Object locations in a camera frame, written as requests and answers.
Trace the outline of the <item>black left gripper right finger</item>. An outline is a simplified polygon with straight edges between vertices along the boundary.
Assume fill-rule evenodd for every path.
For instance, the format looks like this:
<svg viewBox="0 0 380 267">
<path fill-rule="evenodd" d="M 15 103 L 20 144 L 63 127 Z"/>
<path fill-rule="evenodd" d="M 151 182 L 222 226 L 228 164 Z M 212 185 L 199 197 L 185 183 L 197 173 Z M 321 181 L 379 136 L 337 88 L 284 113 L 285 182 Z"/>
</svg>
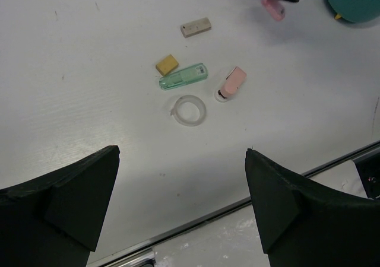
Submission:
<svg viewBox="0 0 380 267">
<path fill-rule="evenodd" d="M 271 266 L 378 266 L 379 202 L 344 193 L 248 149 L 245 171 Z"/>
</svg>

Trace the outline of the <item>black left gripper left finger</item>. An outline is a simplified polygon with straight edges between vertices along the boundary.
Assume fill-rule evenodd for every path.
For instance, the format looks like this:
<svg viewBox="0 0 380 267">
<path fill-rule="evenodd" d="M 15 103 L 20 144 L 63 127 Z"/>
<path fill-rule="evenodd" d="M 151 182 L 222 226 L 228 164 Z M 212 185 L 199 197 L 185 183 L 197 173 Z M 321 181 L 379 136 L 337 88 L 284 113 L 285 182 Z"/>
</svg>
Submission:
<svg viewBox="0 0 380 267">
<path fill-rule="evenodd" d="M 1 266 L 86 266 L 99 241 L 119 154 L 110 145 L 1 189 Z"/>
</svg>

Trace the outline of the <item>pink correction tape dispenser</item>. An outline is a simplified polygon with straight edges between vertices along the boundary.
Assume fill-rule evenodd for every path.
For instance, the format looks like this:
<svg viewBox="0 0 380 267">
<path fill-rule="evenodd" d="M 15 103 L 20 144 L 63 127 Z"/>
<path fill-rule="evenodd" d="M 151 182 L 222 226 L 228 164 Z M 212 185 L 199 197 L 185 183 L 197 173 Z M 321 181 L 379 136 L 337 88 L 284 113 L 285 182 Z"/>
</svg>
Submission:
<svg viewBox="0 0 380 267">
<path fill-rule="evenodd" d="M 285 17 L 285 8 L 279 0 L 261 0 L 261 3 L 274 20 L 281 21 Z"/>
</svg>

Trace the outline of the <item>grey rectangular eraser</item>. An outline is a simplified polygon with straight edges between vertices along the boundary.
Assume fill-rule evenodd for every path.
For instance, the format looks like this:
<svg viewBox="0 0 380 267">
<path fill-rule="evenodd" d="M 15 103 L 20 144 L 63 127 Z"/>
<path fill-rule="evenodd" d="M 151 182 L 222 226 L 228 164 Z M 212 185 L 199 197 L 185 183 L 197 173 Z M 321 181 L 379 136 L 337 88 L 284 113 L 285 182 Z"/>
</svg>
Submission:
<svg viewBox="0 0 380 267">
<path fill-rule="evenodd" d="M 189 38 L 197 34 L 209 31 L 211 28 L 211 22 L 207 17 L 191 21 L 180 26 L 180 30 L 184 38 Z"/>
</svg>

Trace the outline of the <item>green correction tape dispenser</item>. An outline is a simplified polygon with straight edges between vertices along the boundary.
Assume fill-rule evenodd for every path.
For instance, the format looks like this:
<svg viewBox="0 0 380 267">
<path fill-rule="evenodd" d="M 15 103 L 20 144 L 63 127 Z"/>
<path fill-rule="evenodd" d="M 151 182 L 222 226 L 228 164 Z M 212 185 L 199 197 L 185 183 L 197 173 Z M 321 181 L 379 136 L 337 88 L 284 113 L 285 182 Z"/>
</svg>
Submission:
<svg viewBox="0 0 380 267">
<path fill-rule="evenodd" d="M 206 80 L 207 77 L 207 67 L 203 63 L 198 63 L 160 78 L 159 86 L 162 90 L 171 90 Z"/>
</svg>

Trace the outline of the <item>yellow eraser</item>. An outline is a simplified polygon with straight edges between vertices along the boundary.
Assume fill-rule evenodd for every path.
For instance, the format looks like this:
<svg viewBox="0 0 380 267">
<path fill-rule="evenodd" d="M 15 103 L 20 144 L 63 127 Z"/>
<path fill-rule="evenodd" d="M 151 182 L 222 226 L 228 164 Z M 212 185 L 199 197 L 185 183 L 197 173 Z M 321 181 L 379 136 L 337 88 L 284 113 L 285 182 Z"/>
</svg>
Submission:
<svg viewBox="0 0 380 267">
<path fill-rule="evenodd" d="M 155 67 L 157 71 L 165 76 L 175 70 L 179 66 L 179 62 L 174 58 L 173 55 L 167 55 L 164 59 L 158 62 Z"/>
</svg>

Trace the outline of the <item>clear tape roll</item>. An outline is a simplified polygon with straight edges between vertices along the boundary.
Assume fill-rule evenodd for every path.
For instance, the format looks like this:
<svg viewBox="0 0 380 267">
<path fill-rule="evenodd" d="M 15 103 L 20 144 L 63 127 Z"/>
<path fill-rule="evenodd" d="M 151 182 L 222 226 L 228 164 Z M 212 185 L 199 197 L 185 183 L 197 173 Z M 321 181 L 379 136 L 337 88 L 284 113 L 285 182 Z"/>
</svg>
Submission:
<svg viewBox="0 0 380 267">
<path fill-rule="evenodd" d="M 183 126 L 198 126 L 205 121 L 207 108 L 205 103 L 196 96 L 185 95 L 174 103 L 170 115 Z"/>
</svg>

